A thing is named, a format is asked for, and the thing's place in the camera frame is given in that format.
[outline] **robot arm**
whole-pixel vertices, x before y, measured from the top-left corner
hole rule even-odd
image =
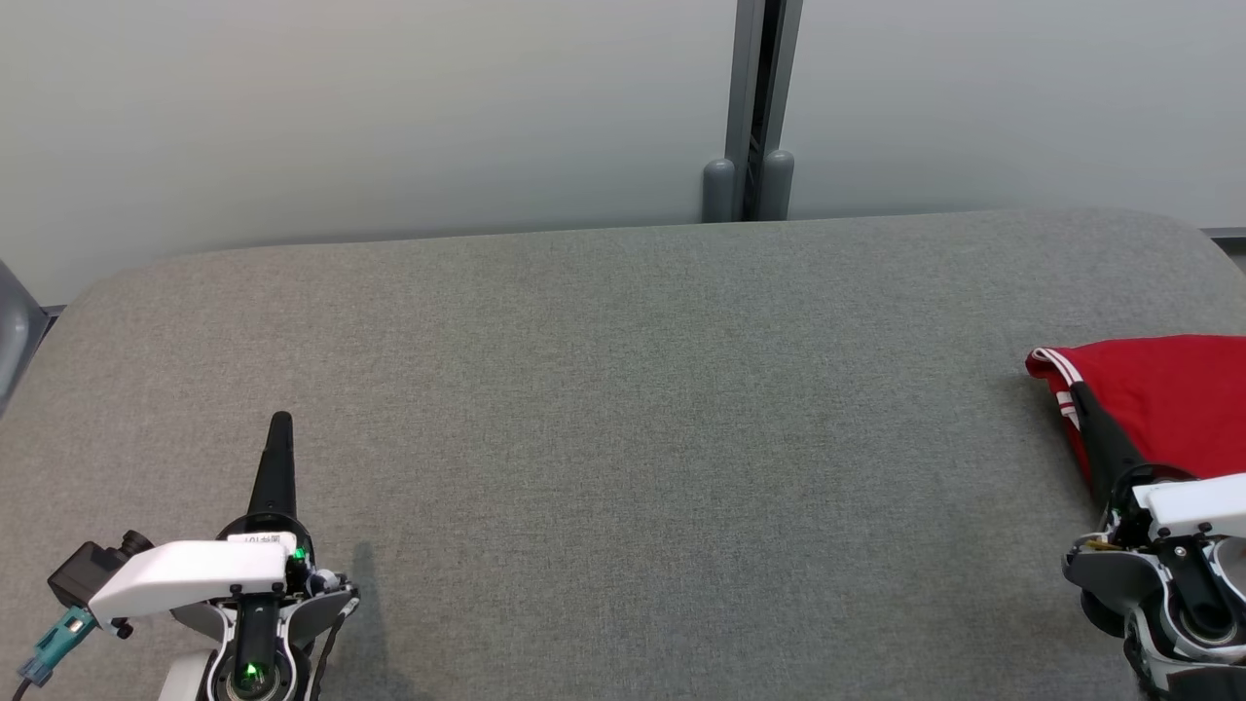
[[[88,608],[96,620],[111,621],[237,594],[272,594],[285,586],[292,555],[282,543],[166,543],[131,558]]]
[[[295,515],[290,416],[269,426],[247,514],[216,540],[158,548],[130,532],[121,548],[86,543],[49,578],[69,611],[35,645],[19,674],[44,686],[52,669],[95,628],[120,639],[128,619],[172,611],[217,642],[178,659],[161,701],[314,701],[338,628],[359,604],[345,576],[315,567],[312,537]],[[314,672],[310,654],[329,630]]]
[[[1121,481],[1064,576],[1088,618],[1125,639],[1153,699],[1246,700],[1246,476],[1139,466]]]

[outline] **teal cable connector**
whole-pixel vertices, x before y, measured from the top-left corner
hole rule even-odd
[[[29,679],[35,686],[44,686],[51,679],[57,662],[64,660],[70,650],[77,647],[96,625],[95,616],[90,611],[70,606],[60,623],[49,629],[35,644],[35,656],[26,660],[17,674]]]

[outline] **red cloth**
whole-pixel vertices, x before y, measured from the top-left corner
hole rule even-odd
[[[1246,337],[1169,335],[1035,347],[1029,375],[1045,380],[1090,482],[1069,385],[1085,382],[1151,463],[1200,479],[1246,472]]]

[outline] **cable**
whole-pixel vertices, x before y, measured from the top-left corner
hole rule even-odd
[[[320,680],[324,679],[324,671],[329,666],[329,652],[333,652],[333,644],[338,640],[338,630],[341,629],[341,624],[346,623],[350,614],[355,613],[355,606],[359,605],[359,590],[350,588],[354,596],[346,603],[346,606],[338,614],[338,618],[333,621],[333,628],[329,629],[329,637],[324,641],[324,649],[320,650],[320,661],[316,662],[315,675],[312,677],[312,689],[308,690],[308,701],[320,700]]]
[[[308,694],[308,701],[320,700],[320,680],[324,679],[324,670],[329,666],[329,652],[333,652],[333,642],[338,640],[338,630],[346,621],[346,616],[348,614],[338,614],[333,628],[329,629],[329,637],[325,639],[324,650],[320,651],[320,661],[315,665],[315,676],[312,677],[312,691]]]

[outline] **gray fabric table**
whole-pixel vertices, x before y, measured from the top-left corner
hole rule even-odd
[[[44,580],[212,538],[294,415],[365,593],[324,699],[1129,699],[1060,576],[1095,520],[1039,344],[1246,332],[1197,230],[1120,210],[212,253],[66,310],[0,421],[15,669]],[[31,699],[156,699],[206,646],[96,634]],[[11,676],[16,686],[16,676]]]

